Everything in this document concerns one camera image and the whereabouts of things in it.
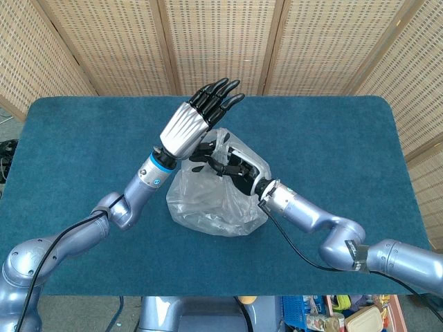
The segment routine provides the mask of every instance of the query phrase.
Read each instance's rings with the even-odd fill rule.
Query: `wicker screen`
[[[221,77],[258,93],[275,1],[165,1],[181,92]]]
[[[29,0],[0,1],[0,104],[24,120],[39,97],[96,92]]]
[[[443,132],[443,1],[427,0],[358,94],[391,105],[404,154]]]
[[[100,94],[172,93],[153,1],[39,2]]]
[[[265,93],[342,94],[402,3],[293,0]]]
[[[443,150],[410,167],[409,174],[429,241],[443,249]]]

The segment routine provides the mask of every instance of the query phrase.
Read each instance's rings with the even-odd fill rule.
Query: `silver robot hand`
[[[244,98],[243,93],[224,98],[240,83],[224,78],[199,89],[172,116],[160,135],[165,152],[175,159],[187,159],[223,115]]]

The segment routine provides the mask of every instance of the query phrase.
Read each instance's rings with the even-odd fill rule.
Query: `yellow object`
[[[337,305],[332,304],[333,310],[346,310],[351,307],[351,299],[348,295],[337,295]]]
[[[357,311],[345,319],[345,325],[347,332],[381,332],[383,329],[380,311],[376,306]]]
[[[238,300],[243,304],[252,304],[256,298],[256,296],[239,296]]]

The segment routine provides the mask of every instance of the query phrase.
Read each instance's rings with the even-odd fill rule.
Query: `black robotic fingers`
[[[203,116],[210,128],[212,128],[232,106],[244,98],[244,94],[239,93],[224,100],[240,83],[239,80],[234,80],[229,83],[228,81],[229,79],[225,77],[215,83],[205,85],[188,100],[188,103]]]

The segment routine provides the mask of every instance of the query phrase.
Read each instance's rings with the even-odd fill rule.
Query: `robotic arm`
[[[37,303],[44,283],[55,268],[64,258],[79,255],[106,238],[109,222],[121,230],[127,230],[137,222],[143,206],[172,173],[177,160],[188,158],[206,132],[244,98],[240,93],[224,101],[238,84],[239,80],[228,83],[224,78],[204,86],[180,105],[160,135],[162,147],[154,148],[123,195],[116,192],[106,195],[84,224],[72,228],[62,237],[32,239],[11,250],[0,275],[0,332],[41,330]],[[48,259],[38,271],[51,246],[53,249]],[[19,323],[17,326],[28,289],[37,273],[23,325]]]
[[[277,212],[303,232],[328,229],[320,245],[323,261],[345,271],[377,272],[416,285],[443,297],[443,256],[408,244],[385,239],[364,245],[365,230],[356,221],[326,212],[269,175],[238,148],[228,148],[228,164],[211,157],[215,142],[202,143],[191,161],[207,162],[219,176],[230,176],[234,186],[248,196],[258,195],[265,212]],[[193,169],[199,172],[200,167]]]

